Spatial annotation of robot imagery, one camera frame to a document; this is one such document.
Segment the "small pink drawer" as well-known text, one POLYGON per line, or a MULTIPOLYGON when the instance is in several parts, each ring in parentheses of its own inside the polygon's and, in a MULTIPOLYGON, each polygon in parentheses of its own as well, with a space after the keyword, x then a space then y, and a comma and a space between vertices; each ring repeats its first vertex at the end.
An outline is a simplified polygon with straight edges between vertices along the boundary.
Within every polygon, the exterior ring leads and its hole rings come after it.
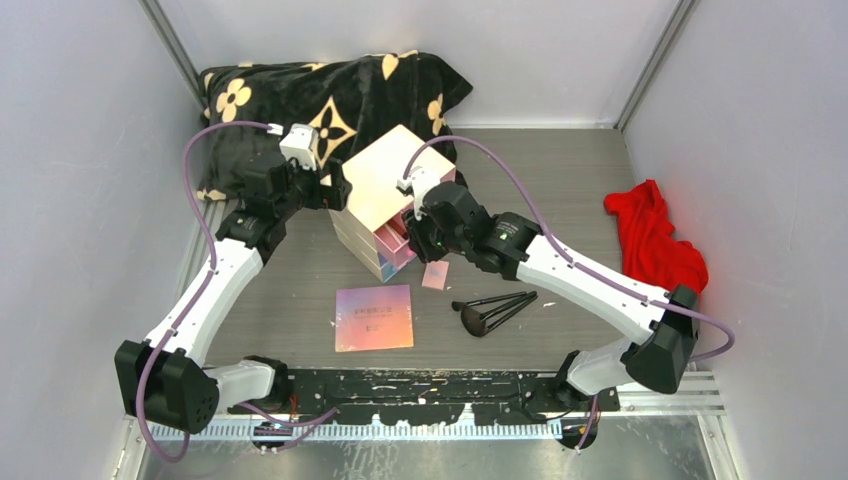
MULTIPOLYGON (((387 222, 394 221, 398 224, 403 224, 402 214, 398 213, 387 222)), ((374 231, 375 245, 378 253, 387 260, 394 268, 403 269, 409 262, 416 258, 416 255, 408 247, 407 241, 397 243, 387 231, 385 222, 382 226, 374 231)))

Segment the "white pink drawer organizer box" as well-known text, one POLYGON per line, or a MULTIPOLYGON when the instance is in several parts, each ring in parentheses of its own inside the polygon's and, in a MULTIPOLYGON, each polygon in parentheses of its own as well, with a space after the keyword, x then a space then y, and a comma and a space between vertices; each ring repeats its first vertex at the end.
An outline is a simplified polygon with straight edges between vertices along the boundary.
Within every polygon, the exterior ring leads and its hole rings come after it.
POLYGON ((329 212, 338 240, 379 281, 398 273, 377 251, 374 231, 396 214, 413 208, 413 199, 402 195, 396 183, 411 156, 424 144, 398 125, 343 165, 353 189, 343 211, 329 212))

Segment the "holographic eyeshadow palette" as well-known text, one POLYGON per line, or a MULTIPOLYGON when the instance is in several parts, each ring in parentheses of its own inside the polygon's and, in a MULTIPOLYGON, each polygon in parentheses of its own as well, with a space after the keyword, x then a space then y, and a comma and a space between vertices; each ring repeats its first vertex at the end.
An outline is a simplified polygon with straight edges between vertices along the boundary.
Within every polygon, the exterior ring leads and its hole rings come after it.
POLYGON ((410 286, 338 290, 334 325, 337 353, 413 347, 410 286))

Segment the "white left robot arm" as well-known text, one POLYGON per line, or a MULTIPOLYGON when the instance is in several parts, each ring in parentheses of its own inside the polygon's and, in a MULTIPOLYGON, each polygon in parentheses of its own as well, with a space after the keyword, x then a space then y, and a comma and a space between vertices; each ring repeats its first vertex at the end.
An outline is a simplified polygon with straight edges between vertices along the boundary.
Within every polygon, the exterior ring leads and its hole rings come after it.
POLYGON ((335 158, 317 171, 289 159, 250 173, 247 194, 221 222, 206 266, 144 341, 126 340, 118 348, 127 414, 197 434, 215 414, 236 406, 285 409, 293 394, 285 363, 251 355, 209 367, 207 353, 236 299, 285 238, 287 221, 302 209, 341 211, 351 191, 335 158))

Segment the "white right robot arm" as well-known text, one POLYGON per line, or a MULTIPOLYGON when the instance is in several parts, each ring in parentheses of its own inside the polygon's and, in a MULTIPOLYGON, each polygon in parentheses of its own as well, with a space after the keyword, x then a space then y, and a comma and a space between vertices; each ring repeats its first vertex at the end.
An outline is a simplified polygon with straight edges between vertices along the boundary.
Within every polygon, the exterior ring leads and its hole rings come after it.
POLYGON ((698 337, 693 291, 667 292, 623 276, 548 239, 521 215, 489 214, 453 181, 400 179, 397 189, 414 198, 402 219, 421 261, 462 256, 483 272, 555 293, 622 334, 567 356, 554 386, 562 407, 580 410, 594 394, 631 382, 662 394, 678 390, 698 337))

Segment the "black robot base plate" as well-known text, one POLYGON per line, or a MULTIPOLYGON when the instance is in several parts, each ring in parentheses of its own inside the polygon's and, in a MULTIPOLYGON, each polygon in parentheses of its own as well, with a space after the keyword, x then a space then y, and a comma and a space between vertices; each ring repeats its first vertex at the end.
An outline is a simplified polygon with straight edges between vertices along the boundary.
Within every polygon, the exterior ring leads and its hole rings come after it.
POLYGON ((374 419, 394 426, 448 426, 467 413, 475 426, 534 425, 590 409, 557 396, 552 372, 459 370, 291 369, 289 390, 269 414, 313 419, 336 408, 340 425, 366 425, 374 419))

